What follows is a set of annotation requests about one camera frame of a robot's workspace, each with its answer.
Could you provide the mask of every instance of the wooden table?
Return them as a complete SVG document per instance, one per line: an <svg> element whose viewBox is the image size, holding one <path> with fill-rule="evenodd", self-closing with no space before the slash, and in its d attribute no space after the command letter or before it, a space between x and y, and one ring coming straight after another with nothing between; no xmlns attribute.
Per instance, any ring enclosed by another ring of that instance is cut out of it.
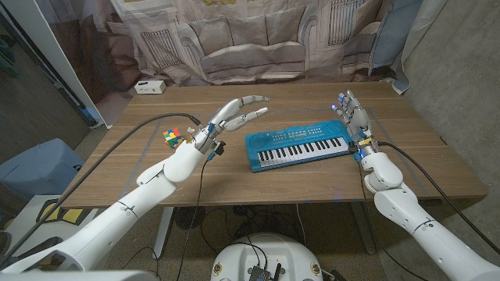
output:
<svg viewBox="0 0 500 281"><path fill-rule="evenodd" d="M250 112L267 106L269 113L235 132L223 132L226 151L205 167L200 205L246 205L304 202L339 202L363 199L357 164L351 155L252 173L245 134L281 130L338 119L330 106L338 93L351 89L372 119L377 140L398 145L424 167L450 197L483 197L487 188L455 155L413 107L390 84L273 84L224 87L182 87L160 95L137 95L87 160L73 183L125 133L139 122L166 112L186 112L206 123L232 98L261 94L271 98L243 108ZM123 142L64 202L64 208L110 206L135 187L149 166L169 157L163 131L178 128L183 136L194 126L189 119L173 117L150 123ZM438 192L409 161L389 147L384 151L403 171L405 182L421 198ZM163 204L195 205L201 167Z"/></svg>

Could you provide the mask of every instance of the table leg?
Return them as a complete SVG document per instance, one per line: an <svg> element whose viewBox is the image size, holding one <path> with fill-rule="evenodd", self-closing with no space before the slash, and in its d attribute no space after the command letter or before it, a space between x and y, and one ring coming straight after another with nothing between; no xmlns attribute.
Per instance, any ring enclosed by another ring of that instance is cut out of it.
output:
<svg viewBox="0 0 500 281"><path fill-rule="evenodd" d="M368 254L375 254L377 249L375 248L375 243L373 242L373 236L368 226L368 221L366 220L365 209L363 208L362 202L351 202L352 212L354 213L354 218L358 224L359 233L361 234L361 239L365 244L365 250Z"/></svg>
<svg viewBox="0 0 500 281"><path fill-rule="evenodd" d="M158 233L156 234L156 241L153 250L153 259L160 259L163 253L163 247L165 246L166 233L169 230L170 220L172 219L173 207L163 208L162 219L159 222Z"/></svg>

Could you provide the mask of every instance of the gray wall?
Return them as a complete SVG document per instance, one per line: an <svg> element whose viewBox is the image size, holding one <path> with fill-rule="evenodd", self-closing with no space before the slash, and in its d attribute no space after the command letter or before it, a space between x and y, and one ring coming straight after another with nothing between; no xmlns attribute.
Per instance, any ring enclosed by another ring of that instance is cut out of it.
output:
<svg viewBox="0 0 500 281"><path fill-rule="evenodd" d="M411 87L404 97L488 187L482 201L457 201L500 246L500 5L449 0L405 64ZM427 208L479 254L500 258L446 204ZM391 249L428 279L446 279L407 236ZM389 279L411 279L384 255Z"/></svg>

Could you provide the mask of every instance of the wire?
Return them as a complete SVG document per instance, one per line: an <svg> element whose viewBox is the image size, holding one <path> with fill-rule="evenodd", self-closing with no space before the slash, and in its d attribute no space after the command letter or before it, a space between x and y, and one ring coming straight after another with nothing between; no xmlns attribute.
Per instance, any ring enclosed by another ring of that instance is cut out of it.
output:
<svg viewBox="0 0 500 281"><path fill-rule="evenodd" d="M430 175L422 168L421 165L419 165L419 163L417 163L413 158L411 158L409 155L407 155L401 148L398 148L396 147L395 145L393 144L389 144L387 142L384 142L384 141L381 141L378 143L379 145L381 146L389 146L391 148L394 148L397 152L401 153L403 156L405 156L409 161L411 161L413 163L413 165L415 165L424 175L425 177L430 181L430 183L432 183L432 185L436 188L436 190L439 192L439 194L441 194L441 196L448 202L448 204L450 204L450 206L452 206L452 208L455 210L455 212L457 214L460 215L460 217L462 217L462 219L477 233L477 235L479 235L483 240L484 242L486 242L488 245L490 245L490 247L495 250L495 252L497 252L497 254L500 254L500 249L498 249L498 247L493 244L493 242L491 242L491 240L489 240L453 203L452 201L450 200L450 198L448 197L448 195L445 194L445 192L438 186L438 184L430 177Z"/></svg>
<svg viewBox="0 0 500 281"><path fill-rule="evenodd" d="M365 208L366 208L366 211L368 212L368 227L370 228L370 232L373 234L373 238L375 239L375 242L382 248L382 250L384 250L385 254L387 256L389 256L389 258L391 258L391 260L393 262L395 262L397 265L399 265L399 267L401 267L402 269L406 270L407 273L415 276L416 278L418 278L420 280L427 281L422 276L419 276L416 273L412 272L411 270L407 269L405 266L403 266L401 263L399 263L399 261L396 261L396 259L394 257L392 257L391 254L389 254L389 252L385 249L384 245L382 245L382 243L378 240L377 234L375 233L375 229L373 228L372 215L370 214L370 209L368 208L368 202L366 200L366 194L365 194L365 188L363 187L363 175L361 173L361 163L360 162L358 162L358 169L359 169L359 178L361 179L362 195L365 198L365 202L364 202L365 203Z"/></svg>
<svg viewBox="0 0 500 281"><path fill-rule="evenodd" d="M191 232L191 228L193 227L193 224L195 223L196 212L197 212L198 206L200 204L200 196L202 195L203 171L205 170L206 163L208 163L208 162L209 162L209 160L207 159L205 161L205 164L203 164L202 174L200 175L200 189L198 192L198 199L196 200L195 213L193 214L193 219L191 220L191 224L189 226L189 229L187 230L186 240L184 241L184 250L182 251L182 258L180 259L179 272L177 273L176 280L179 280L180 273L182 272L182 264L184 263L184 255L186 254L186 248L188 247L189 233Z"/></svg>
<svg viewBox="0 0 500 281"><path fill-rule="evenodd" d="M231 243L227 246L230 246L230 245L238 245L238 244L243 244L243 245L247 245L247 246L252 246L252 247L256 247L257 249L259 249L262 254L264 255L264 258L266 259L266 264L264 265L264 269L267 269L267 256L266 256L266 253L264 253L263 249L261 249L259 246L256 246L256 245L252 245L252 244L248 244L248 243L245 243L245 242L234 242L234 243Z"/></svg>
<svg viewBox="0 0 500 281"><path fill-rule="evenodd" d="M304 225L302 224L302 220L300 219L300 213L298 212L298 204L295 204L295 206L297 207L298 221L300 222L300 227L302 228L302 235L304 236L304 246L307 247L307 240L305 239Z"/></svg>
<svg viewBox="0 0 500 281"><path fill-rule="evenodd" d="M335 276L334 276L333 274L329 273L328 271L326 271L326 270L324 270L324 269L321 269L321 272L322 272L323 274L328 275L329 277L333 277L333 278L334 278L334 280L335 280Z"/></svg>
<svg viewBox="0 0 500 281"><path fill-rule="evenodd" d="M199 125L201 122L196 119L194 116L191 116L186 113L166 113L162 114L159 116L152 117L150 119L147 119L143 121L142 123L138 124L135 128L133 128L130 132L128 132L125 136L123 136L120 140L118 140L108 151L106 151L98 161L92 165L92 167L55 203L52 208L45 213L44 216L40 218L40 220L30 228L30 230L24 234L24 236L14 245L10 250L3 256L2 260L0 261L0 269L2 269L3 265L13 256L13 254L23 245L30 237L33 235L33 233L42 225L42 223L45 222L45 220L84 182L85 179L101 164L101 162L112 152L114 151L121 143L123 143L128 137L132 135L132 133L135 133L137 130L139 130L141 127L144 125L153 122L157 119L165 118L165 117L172 117L172 116L183 116L183 117L188 117L193 123Z"/></svg>
<svg viewBox="0 0 500 281"><path fill-rule="evenodd" d="M138 255L139 253L141 253L145 249L151 250L153 252L153 254L155 255L155 260L156 260L156 271L153 271L153 270L149 270L149 271L156 273L156 277L159 278L159 281L162 281L162 277L160 277L160 275L159 275L159 259L156 256L155 250L153 250L153 248L151 248L149 246L143 247L139 251L135 252L135 254L132 256L132 258L130 258L130 260L128 260L127 263L121 269L122 270L125 269L127 267L127 265L130 264L130 262L135 258L135 256Z"/></svg>
<svg viewBox="0 0 500 281"><path fill-rule="evenodd" d="M250 241L250 236L247 235L247 238L248 238L248 242L250 243L250 245L252 246L252 249L253 251L255 252L255 255L257 256L257 267L260 268L260 258L259 258L259 254L257 254L257 250L255 249L255 246L252 244L252 242Z"/></svg>

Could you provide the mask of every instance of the black cable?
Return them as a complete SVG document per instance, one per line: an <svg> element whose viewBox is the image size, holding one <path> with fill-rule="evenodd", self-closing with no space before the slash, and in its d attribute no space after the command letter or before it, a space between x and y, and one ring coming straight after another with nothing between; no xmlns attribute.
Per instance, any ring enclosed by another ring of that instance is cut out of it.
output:
<svg viewBox="0 0 500 281"><path fill-rule="evenodd" d="M395 145L393 144L389 144L385 141L380 141L378 143L380 146L389 146L391 148L394 148L397 152L401 153L403 156L405 156L409 161L411 161L413 163L413 165L415 165L424 175L425 177L430 181L430 183L432 183L432 185L436 188L436 190L439 192L439 194L441 194L441 196L448 202L448 204L450 204L450 206L452 206L452 208L455 210L455 212L457 214L460 215L460 217L462 217L462 219L467 222L467 224L477 233L477 235L479 235L483 240L484 242L486 242L488 245L490 245L490 247L495 250L497 252L497 254L500 254L500 249L498 249L498 247L493 244L493 242L491 242L491 240L489 240L453 203L452 201L450 200L450 198L448 197L448 195L445 194L445 192L438 186L438 184L436 182L434 182L434 180L432 180L432 178L430 177L430 175L422 168L421 165L419 165L419 163L417 163L413 158L411 158L409 155L407 155L403 150L401 150L401 148L398 148L396 147Z"/></svg>
<svg viewBox="0 0 500 281"><path fill-rule="evenodd" d="M256 247L257 249L259 249L262 252L262 254L264 255L264 258L266 259L266 264L264 265L264 269L267 269L267 256L266 256L266 253L264 253L263 249L261 249L259 246L248 244L248 243L245 243L245 242L234 242L234 243L231 243L231 244L229 244L227 246L238 245L238 244L243 244L243 245L247 245L247 246L251 246L251 247Z"/></svg>
<svg viewBox="0 0 500 281"><path fill-rule="evenodd" d="M138 255L140 252L142 252L145 249L151 250L153 252L153 254L155 255L155 260L156 260L156 271L153 271L153 270L149 270L149 271L154 272L156 274L156 277L159 278L159 281L162 281L162 277L160 277L160 275L159 275L159 260L158 260L158 256L156 256L155 250L153 250L153 248L151 248L149 246L143 247L139 251L135 252L135 254L132 256L132 258L130 258L130 260L128 260L127 263L121 269L122 270L125 269L127 267L127 265L130 264L130 262L135 258L135 256Z"/></svg>
<svg viewBox="0 0 500 281"><path fill-rule="evenodd" d="M155 120L161 119L161 118L165 118L165 117L172 117L172 116L188 117L191 121L193 121L193 123L196 124L196 126L201 123L194 116L191 116L191 115L186 114L186 113L166 113L166 114L152 117L152 118L147 119L147 120L143 121L142 123L138 124L135 128L133 128L130 132L128 132L125 136L123 136L120 140L118 140L110 149L108 149L108 151L106 151L99 158L99 160L97 162L95 162L94 165L92 165L92 167L65 194L61 195L61 197L59 198L57 203L55 203L55 205L52 206L52 208L47 213L45 213L45 215L42 216L40 218L40 220L34 226L32 226L28 232L26 234L24 234L24 236L14 246L12 246L12 248L3 256L2 260L0 261L0 269L2 269L3 265L9 260L9 258L11 258L13 256L13 254L21 247L21 245L23 245L31 237L31 235L38 229L38 227L40 227L45 222L45 220L84 182L84 180L87 179L87 177L95 170L95 168L97 168L97 166L99 166L99 164L101 164L101 162L112 151L114 151L121 143L123 143L128 137L130 137L130 135L132 135L132 133L135 133L141 127L143 127L144 125L146 125L152 121L155 121Z"/></svg>
<svg viewBox="0 0 500 281"><path fill-rule="evenodd" d="M215 212L215 211L223 211L223 212L224 212L224 214L226 215L226 216L225 216L225 220L226 220L226 230L227 230L227 233L229 234L229 236L230 236L232 239L234 239L234 238L232 237L232 235L230 234L229 229L227 228L227 212L226 212L226 210L224 210L224 209L222 209L222 208L215 208L215 209L213 209L212 211L208 212L208 213L205 215L205 218L206 218L206 217L208 217L210 213ZM215 254L219 254L219 253L217 252L217 250L216 250L216 249L215 249L215 248L214 248L214 247L210 244L210 242L208 242L208 240L207 240L207 239L206 239L206 237L205 237L205 234L203 233L203 222L205 221L205 218L203 218L203 220L202 220L202 224L200 225L200 232L202 233L202 238L203 238L203 240L205 241L205 243L209 246L209 248L210 248L210 249L212 249L212 251L213 251ZM261 249L260 247L255 246L254 244L252 244L252 242L250 241L250 237L249 237L248 235L247 235L247 238L248 238L248 242L250 242L250 244L249 244L249 243L245 243L245 242L233 242L233 243L229 244L228 246L230 246L230 245L234 245L234 244L244 244L244 245L252 246L252 248L253 248L253 250L254 250L255 254L257 255L257 259L259 260L258 265L260 266L260 258L259 258L259 255L257 254L257 251L255 250L256 248L257 248L257 249L259 249L259 250L262 252L262 254L264 255L264 258L266 258L266 264L264 265L264 269L267 269L267 256L266 256L266 253L264 253L263 249Z"/></svg>
<svg viewBox="0 0 500 281"><path fill-rule="evenodd" d="M255 249L255 246L252 244L252 242L250 241L250 236L247 235L247 239L248 239L248 242L250 243L250 245L252 246L252 249L253 251L255 252L255 255L257 256L257 267L260 268L260 258L259 258L259 254L257 254L257 250Z"/></svg>
<svg viewBox="0 0 500 281"><path fill-rule="evenodd" d="M210 245L210 243L207 241L206 237L205 237L205 234L203 233L203 222L205 221L205 219L213 212L216 212L216 211L222 211L224 212L224 222L225 222L225 225L226 225L226 231L227 231L227 235L229 235L229 237L232 239L232 240L235 240L233 235L231 234L231 231L229 230L229 228L227 227L227 212L226 210L224 210L223 208L214 208L213 210L211 210L210 212L206 213L206 215L203 217L202 219L202 222L200 223L200 233L202 234L202 238L203 240L205 241L205 243L210 247L210 249L216 253L216 254L219 254L217 252L217 250L212 247L212 245Z"/></svg>
<svg viewBox="0 0 500 281"><path fill-rule="evenodd" d="M392 257L392 255L389 254L389 252L385 249L384 245L382 245L382 243L378 240L377 234L375 233L375 229L373 228L372 215L370 214L370 209L368 208L368 202L366 200L365 188L363 187L363 175L361 173L361 163L358 163L358 169L359 169L359 178L361 179L362 195L365 198L365 202L364 202L365 208L366 208L366 211L368 212L368 227L370 228L370 232L373 234L373 238L375 239L375 242L382 248L382 250L384 250L385 254L388 255L389 258L391 258L391 260L393 262L395 262L397 265L399 265L399 267L406 270L407 273L415 276L416 278L418 278L420 280L427 281L427 279L423 278L422 276L417 275L416 273L412 272L411 270L409 270L405 266L403 266L401 263L399 263L399 261L397 261L394 257Z"/></svg>
<svg viewBox="0 0 500 281"><path fill-rule="evenodd" d="M193 224L195 223L196 212L197 212L198 206L200 204L200 196L202 195L203 171L205 170L206 163L208 163L208 162L209 162L209 160L206 159L205 164L203 164L202 174L200 175L200 189L198 192L198 199L196 200L195 213L193 214L193 219L191 220L191 224L189 226L189 229L187 230L186 240L184 241L184 250L182 251L182 258L180 259L179 272L177 273L176 280L179 280L180 273L182 272L182 264L184 263L184 255L186 254L186 248L188 247L189 233L191 232L191 228L193 227Z"/></svg>

